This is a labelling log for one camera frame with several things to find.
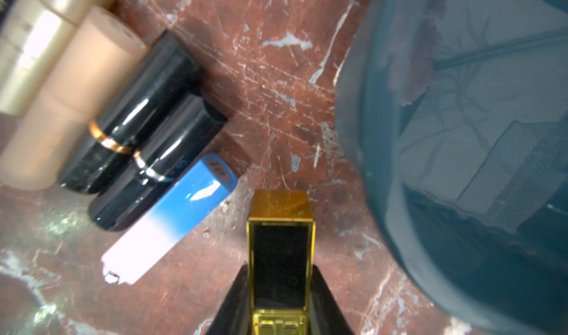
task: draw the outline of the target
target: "gold band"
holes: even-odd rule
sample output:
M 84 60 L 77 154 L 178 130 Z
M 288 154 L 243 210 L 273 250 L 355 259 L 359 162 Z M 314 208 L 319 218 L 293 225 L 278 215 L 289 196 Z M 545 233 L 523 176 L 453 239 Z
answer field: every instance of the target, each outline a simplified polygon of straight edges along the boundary
M 95 120 L 93 119 L 89 124 L 89 132 L 93 138 L 95 138 L 101 145 L 107 149 L 112 150 L 113 152 L 117 152 L 120 154 L 132 154 L 134 153 L 134 149 L 130 147 L 124 147 L 124 145 L 120 145 L 115 140 L 109 138 L 106 134 L 101 131 L 99 126 L 96 125 Z
M 156 180 L 157 182 L 172 182 L 174 181 L 173 178 L 168 177 L 166 175 L 158 174 L 154 171 L 153 168 L 146 164 L 146 161 L 142 159 L 140 156 L 140 151 L 137 150 L 136 153 L 132 156 L 134 158 L 134 162 L 138 165 L 139 168 L 146 174 L 146 176 L 151 177 L 152 179 Z

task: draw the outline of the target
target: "red marble surface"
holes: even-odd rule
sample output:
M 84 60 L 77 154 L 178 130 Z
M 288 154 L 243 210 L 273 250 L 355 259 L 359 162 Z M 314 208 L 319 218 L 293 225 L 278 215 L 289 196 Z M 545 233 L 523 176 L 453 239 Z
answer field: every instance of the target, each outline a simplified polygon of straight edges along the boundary
M 103 281 L 119 237 L 92 225 L 92 197 L 0 187 L 0 334 L 206 332 L 240 266 L 255 189 L 308 190 L 315 263 L 360 335 L 463 335 L 393 260 L 334 131 L 334 78 L 370 0 L 119 0 L 144 40 L 164 28 L 209 71 L 231 117 L 208 147 L 240 177 L 233 194 L 133 286 Z M 15 121 L 0 118 L 2 144 Z

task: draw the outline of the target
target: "blue gradient tube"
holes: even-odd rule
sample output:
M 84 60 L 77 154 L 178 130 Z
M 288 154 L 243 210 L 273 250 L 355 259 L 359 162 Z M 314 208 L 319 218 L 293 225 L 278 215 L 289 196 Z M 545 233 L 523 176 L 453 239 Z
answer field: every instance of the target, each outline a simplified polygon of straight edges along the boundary
M 217 154 L 205 154 L 103 255 L 105 281 L 138 281 L 231 194 L 237 181 Z

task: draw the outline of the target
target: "gold rectangular case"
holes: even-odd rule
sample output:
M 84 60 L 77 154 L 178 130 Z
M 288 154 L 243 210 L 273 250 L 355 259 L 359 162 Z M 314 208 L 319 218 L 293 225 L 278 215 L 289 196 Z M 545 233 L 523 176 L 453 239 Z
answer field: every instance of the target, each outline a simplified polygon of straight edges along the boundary
M 315 239 L 307 193 L 256 191 L 246 234 L 253 333 L 307 335 Z

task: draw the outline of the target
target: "beige cylindrical bottle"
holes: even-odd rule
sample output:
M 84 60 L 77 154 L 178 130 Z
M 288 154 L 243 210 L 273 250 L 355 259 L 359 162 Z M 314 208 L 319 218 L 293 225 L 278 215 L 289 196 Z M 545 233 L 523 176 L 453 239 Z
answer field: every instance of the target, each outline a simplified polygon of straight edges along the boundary
M 52 185 L 147 49 L 117 17 L 93 7 L 0 157 L 0 181 L 20 190 Z
M 0 112 L 22 116 L 93 5 L 114 0 L 16 0 L 0 32 Z

